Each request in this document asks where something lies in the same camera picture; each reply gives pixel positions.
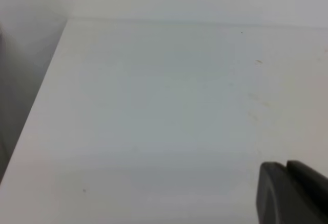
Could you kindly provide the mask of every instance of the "white tabletop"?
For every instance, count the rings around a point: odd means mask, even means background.
[[[261,162],[328,173],[327,84],[326,30],[70,20],[0,222],[256,223]]]

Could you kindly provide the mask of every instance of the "small spot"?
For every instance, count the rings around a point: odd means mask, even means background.
[[[253,121],[255,121],[256,123],[258,122],[258,117],[257,117],[256,115],[254,115],[253,113],[248,112],[248,116],[249,116]]]
[[[262,105],[264,105],[267,108],[270,108],[270,104],[269,102],[261,102]]]
[[[252,100],[259,101],[258,96],[254,93],[248,93],[248,97]]]
[[[138,146],[132,147],[132,152],[134,152],[134,153],[139,152],[139,147]]]

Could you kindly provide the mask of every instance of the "black object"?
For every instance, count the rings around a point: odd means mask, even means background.
[[[260,224],[328,224],[328,179],[299,161],[260,167]]]

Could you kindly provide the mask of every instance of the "white table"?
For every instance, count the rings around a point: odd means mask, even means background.
[[[0,222],[256,223],[260,163],[328,175],[327,138],[326,30],[70,20]]]

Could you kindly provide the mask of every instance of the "stain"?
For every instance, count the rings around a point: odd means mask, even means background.
[[[139,152],[139,147],[134,146],[134,147],[132,147],[131,151],[137,153],[137,152]]]
[[[248,116],[256,123],[258,122],[258,117],[254,115],[252,112],[248,112]]]
[[[248,93],[248,97],[252,100],[255,100],[255,101],[259,101],[260,99],[258,98],[258,96],[254,93]]]
[[[269,102],[261,102],[262,105],[264,105],[267,108],[270,108],[270,104]]]

